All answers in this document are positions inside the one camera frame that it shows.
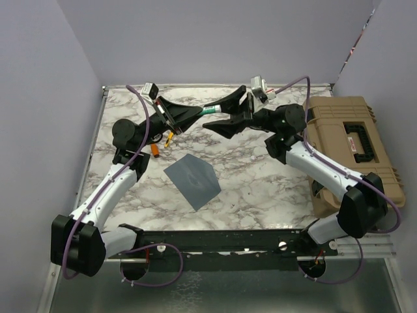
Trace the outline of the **green white glue stick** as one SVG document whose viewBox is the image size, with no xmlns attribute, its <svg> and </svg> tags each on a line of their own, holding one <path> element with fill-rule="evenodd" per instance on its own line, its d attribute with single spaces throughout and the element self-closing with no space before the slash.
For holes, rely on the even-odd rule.
<svg viewBox="0 0 417 313">
<path fill-rule="evenodd" d="M 199 115 L 208 115 L 213 113 L 222 113 L 220 105 L 204 106 Z"/>
</svg>

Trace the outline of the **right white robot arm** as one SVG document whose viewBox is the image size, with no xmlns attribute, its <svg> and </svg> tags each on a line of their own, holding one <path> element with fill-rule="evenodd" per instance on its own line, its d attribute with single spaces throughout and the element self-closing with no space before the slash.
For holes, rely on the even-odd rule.
<svg viewBox="0 0 417 313">
<path fill-rule="evenodd" d="M 382 179 L 373 172 L 365 175 L 346 168 L 314 149 L 306 139 L 303 106 L 286 104 L 271 110 L 265 106 L 269 98 L 268 93 L 235 91 L 217 103 L 229 118 L 205 123 L 203 128 L 227 139 L 246 128 L 271 133 L 265 145 L 272 158 L 304 172 L 338 198 L 339 211 L 308 226 L 299 239 L 303 253 L 314 255 L 327 241 L 344 236 L 359 239 L 371 232 L 388 212 Z"/>
</svg>

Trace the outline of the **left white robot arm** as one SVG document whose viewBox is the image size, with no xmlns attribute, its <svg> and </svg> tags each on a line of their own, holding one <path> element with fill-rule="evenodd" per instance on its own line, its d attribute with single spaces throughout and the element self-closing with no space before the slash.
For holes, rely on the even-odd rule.
<svg viewBox="0 0 417 313">
<path fill-rule="evenodd" d="M 170 130 L 181 134 L 203 115 L 198 106 L 174 104 L 163 97 L 139 97 L 145 119 L 137 124 L 119 119 L 112 127 L 116 148 L 102 182 L 69 215 L 58 215 L 51 225 L 51 262 L 60 265 L 63 276 L 94 276 L 104 260 L 120 252 L 132 258 L 143 252 L 144 242 L 130 226 L 104 232 L 104 224 L 124 195 L 145 173 L 150 154 L 144 147 Z"/>
</svg>

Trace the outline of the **yellow utility knife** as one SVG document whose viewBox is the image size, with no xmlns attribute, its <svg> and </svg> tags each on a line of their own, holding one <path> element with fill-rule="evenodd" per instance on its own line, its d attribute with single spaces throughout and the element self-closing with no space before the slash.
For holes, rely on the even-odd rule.
<svg viewBox="0 0 417 313">
<path fill-rule="evenodd" d="M 164 147 L 165 147 L 165 148 L 169 147 L 169 145 L 170 145 L 170 143 L 171 143 L 171 140 L 173 139 L 174 135 L 175 135 L 175 133 L 174 133 L 174 132 L 170 132 L 170 133 L 169 133 L 169 135 L 167 136 L 166 141 L 165 141 L 165 143 L 164 143 Z"/>
</svg>

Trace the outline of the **tan plastic tool case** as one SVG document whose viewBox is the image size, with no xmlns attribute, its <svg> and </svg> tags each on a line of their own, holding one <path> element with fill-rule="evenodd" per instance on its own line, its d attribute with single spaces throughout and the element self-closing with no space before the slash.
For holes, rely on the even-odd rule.
<svg viewBox="0 0 417 313">
<path fill-rule="evenodd" d="M 308 142 L 345 168 L 377 174 L 384 193 L 402 208 L 406 197 L 376 127 L 376 118 L 363 97 L 311 97 Z"/>
</svg>

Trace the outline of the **orange handled screwdriver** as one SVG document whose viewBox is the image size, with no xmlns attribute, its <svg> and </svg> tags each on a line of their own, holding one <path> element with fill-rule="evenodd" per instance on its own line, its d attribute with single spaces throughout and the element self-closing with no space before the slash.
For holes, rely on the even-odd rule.
<svg viewBox="0 0 417 313">
<path fill-rule="evenodd" d="M 152 153 L 154 158 L 159 158 L 160 157 L 160 151 L 159 151 L 159 148 L 158 148 L 156 143 L 151 144 L 151 153 Z"/>
</svg>

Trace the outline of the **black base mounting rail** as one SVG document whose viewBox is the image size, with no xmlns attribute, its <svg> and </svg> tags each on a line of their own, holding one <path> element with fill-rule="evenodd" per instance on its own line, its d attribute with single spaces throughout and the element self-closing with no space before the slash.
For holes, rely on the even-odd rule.
<svg viewBox="0 0 417 313">
<path fill-rule="evenodd" d="M 129 269 L 155 272 L 295 271 L 297 259 L 335 256 L 334 239 L 316 243 L 303 229 L 137 231 L 130 252 L 118 252 Z"/>
</svg>

